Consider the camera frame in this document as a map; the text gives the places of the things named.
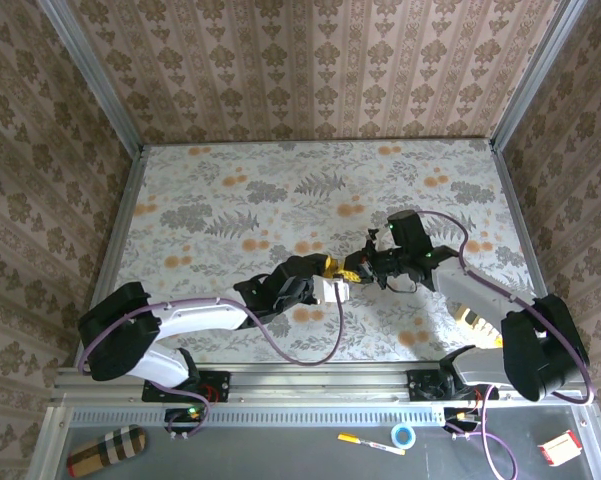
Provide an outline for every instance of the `floral tablecloth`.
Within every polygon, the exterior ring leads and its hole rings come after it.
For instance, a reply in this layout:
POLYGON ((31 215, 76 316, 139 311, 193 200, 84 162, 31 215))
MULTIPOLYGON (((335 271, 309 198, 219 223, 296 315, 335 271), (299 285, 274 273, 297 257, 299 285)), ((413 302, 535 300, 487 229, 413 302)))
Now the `floral tablecloth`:
MULTIPOLYGON (((292 254, 343 258, 368 228, 412 208, 449 213, 468 228, 468 260, 517 288, 531 282, 486 140, 355 141, 150 147, 117 284, 140 280, 165 297, 221 293, 292 254)), ((459 245, 446 221, 423 218, 434 245, 459 245)), ((393 286, 410 290, 408 279, 393 286)), ((352 286, 335 361, 439 359, 470 343, 455 305, 352 286)), ((302 360, 332 348, 337 309, 296 306, 268 325, 302 360)), ((198 362, 279 361, 257 329, 166 339, 198 362)))

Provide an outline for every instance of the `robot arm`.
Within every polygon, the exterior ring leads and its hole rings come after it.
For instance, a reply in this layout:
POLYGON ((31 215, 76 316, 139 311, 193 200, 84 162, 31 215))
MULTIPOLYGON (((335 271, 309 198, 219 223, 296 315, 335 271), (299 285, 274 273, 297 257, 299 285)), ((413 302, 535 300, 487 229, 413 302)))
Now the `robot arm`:
MULTIPOLYGON (((574 361, 557 339, 512 302, 516 296, 533 304, 568 339, 583 362, 588 363, 573 320, 560 299, 553 295, 534 299, 524 293, 514 294, 505 285, 475 270, 471 276, 467 275, 467 267, 456 251, 432 246, 416 212, 396 213, 388 222, 395 248, 377 251, 378 230, 370 230, 365 247, 343 262, 321 254, 293 256, 271 274, 234 285, 234 290, 224 296, 233 297, 233 304, 208 298, 184 304, 171 301, 134 315, 107 335, 89 355, 92 377, 110 380, 128 374, 165 387, 182 388, 199 378, 191 355, 185 349, 167 349, 157 344, 158 340, 209 328, 254 327, 238 304, 266 324, 298 303, 334 301, 334 288, 338 288, 341 300, 347 300, 345 280, 378 283, 384 289, 388 277, 404 274, 467 305, 502 333, 503 349, 465 347, 440 362, 438 384, 446 385, 443 389, 446 398, 453 398, 468 385, 489 383, 512 385, 525 398, 537 401, 577 375, 574 361), (480 279, 497 284, 511 296, 506 298, 494 292, 480 279)), ((139 282, 122 286, 80 320, 83 344, 89 345, 120 317, 142 310, 148 305, 148 297, 139 282)))

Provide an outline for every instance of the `pen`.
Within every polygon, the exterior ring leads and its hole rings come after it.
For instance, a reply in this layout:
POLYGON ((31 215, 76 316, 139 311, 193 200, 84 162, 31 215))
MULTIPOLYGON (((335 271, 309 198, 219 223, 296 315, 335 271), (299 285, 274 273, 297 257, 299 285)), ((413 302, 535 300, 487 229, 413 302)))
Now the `pen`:
POLYGON ((382 445, 381 443, 370 442, 368 440, 362 440, 361 438, 351 435, 349 433, 341 433, 338 435, 338 440, 349 443, 357 443, 358 445, 366 445, 367 447, 377 448, 389 453, 395 453, 396 455, 404 455, 405 451, 401 448, 390 447, 388 445, 382 445))

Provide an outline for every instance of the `black mounting bracket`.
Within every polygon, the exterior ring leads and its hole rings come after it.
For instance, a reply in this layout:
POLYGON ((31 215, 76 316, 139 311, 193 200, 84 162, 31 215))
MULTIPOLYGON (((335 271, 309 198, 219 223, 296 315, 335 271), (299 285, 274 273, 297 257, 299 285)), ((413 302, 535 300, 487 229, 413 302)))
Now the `black mounting bracket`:
MULTIPOLYGON (((407 386, 410 402, 431 402, 443 400, 476 400, 476 391, 482 395, 487 392, 489 385, 472 385, 458 388, 451 374, 443 369, 409 370, 407 371, 407 386)), ((494 389, 489 400, 500 398, 494 389)))
MULTIPOLYGON (((197 393, 209 399, 211 403, 227 403, 231 390, 231 373, 211 370, 201 370, 198 373, 199 380, 184 382, 178 385, 177 389, 197 393)), ((201 403, 186 395, 172 395, 163 392, 148 381, 144 382, 142 401, 146 403, 201 403)))

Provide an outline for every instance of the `tape roll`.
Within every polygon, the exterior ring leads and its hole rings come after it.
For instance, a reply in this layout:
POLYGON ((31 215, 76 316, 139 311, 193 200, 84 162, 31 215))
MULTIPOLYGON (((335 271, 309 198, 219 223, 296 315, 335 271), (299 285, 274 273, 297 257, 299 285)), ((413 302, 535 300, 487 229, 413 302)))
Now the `tape roll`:
POLYGON ((399 423, 391 429, 391 441, 396 447, 408 450, 416 443, 416 432, 406 423, 399 423))

